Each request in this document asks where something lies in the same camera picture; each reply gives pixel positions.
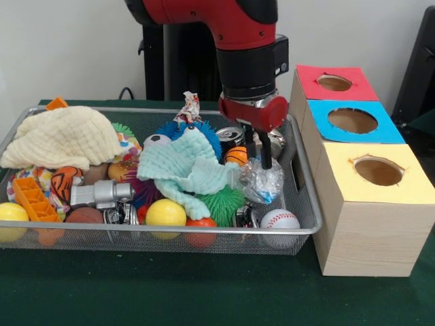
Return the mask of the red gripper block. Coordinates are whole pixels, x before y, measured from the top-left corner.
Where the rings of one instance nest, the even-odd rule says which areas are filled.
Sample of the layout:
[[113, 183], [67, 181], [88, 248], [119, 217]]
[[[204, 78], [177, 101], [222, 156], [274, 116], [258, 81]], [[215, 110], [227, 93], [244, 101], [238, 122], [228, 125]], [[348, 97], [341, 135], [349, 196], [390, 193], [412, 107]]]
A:
[[261, 156], [262, 168], [271, 169], [272, 151], [268, 133], [282, 125], [287, 118], [288, 102], [278, 91], [267, 95], [265, 98], [254, 100], [234, 100], [221, 94], [219, 98], [220, 113], [238, 124], [244, 124], [245, 146], [248, 158], [256, 157], [256, 144], [254, 130], [259, 130], [262, 143]]

